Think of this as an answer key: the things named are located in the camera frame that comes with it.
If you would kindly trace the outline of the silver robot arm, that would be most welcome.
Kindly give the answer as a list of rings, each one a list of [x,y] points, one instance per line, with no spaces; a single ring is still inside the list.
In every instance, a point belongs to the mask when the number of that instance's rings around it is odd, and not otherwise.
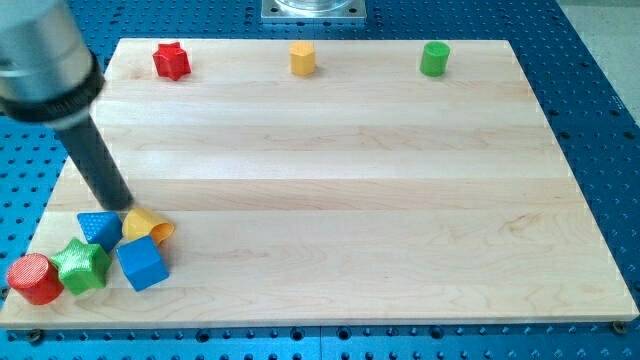
[[[66,1],[1,3],[1,110],[53,129],[102,208],[123,210],[133,196],[90,115],[104,84]]]

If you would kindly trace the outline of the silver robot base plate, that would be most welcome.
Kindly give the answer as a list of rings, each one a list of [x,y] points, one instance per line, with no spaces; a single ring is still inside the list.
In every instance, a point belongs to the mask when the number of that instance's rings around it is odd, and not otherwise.
[[[262,0],[264,23],[364,23],[365,0]]]

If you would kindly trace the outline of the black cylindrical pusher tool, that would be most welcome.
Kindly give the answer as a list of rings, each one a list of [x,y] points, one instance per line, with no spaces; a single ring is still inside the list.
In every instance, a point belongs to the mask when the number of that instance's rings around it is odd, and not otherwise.
[[[102,208],[124,210],[133,203],[125,179],[90,116],[55,133]]]

